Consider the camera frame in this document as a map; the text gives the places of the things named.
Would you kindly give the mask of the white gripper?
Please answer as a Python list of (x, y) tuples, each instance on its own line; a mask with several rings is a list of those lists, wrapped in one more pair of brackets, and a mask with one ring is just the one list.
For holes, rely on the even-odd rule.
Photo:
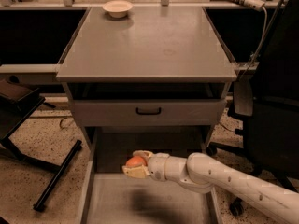
[(133, 156), (139, 156), (148, 162), (148, 167), (144, 165), (139, 165), (135, 167), (123, 166), (123, 172), (131, 177), (137, 179), (144, 179), (150, 176), (155, 181), (165, 181), (165, 166), (169, 154), (166, 153), (157, 153), (153, 154), (148, 150), (136, 150), (133, 152)]

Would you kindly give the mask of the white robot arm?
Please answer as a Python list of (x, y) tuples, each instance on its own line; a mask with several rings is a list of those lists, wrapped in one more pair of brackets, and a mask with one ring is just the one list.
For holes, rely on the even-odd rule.
[(201, 194), (218, 186), (281, 224), (299, 224), (299, 193), (237, 171), (204, 153), (181, 158), (137, 150), (122, 171), (131, 178), (172, 181)]

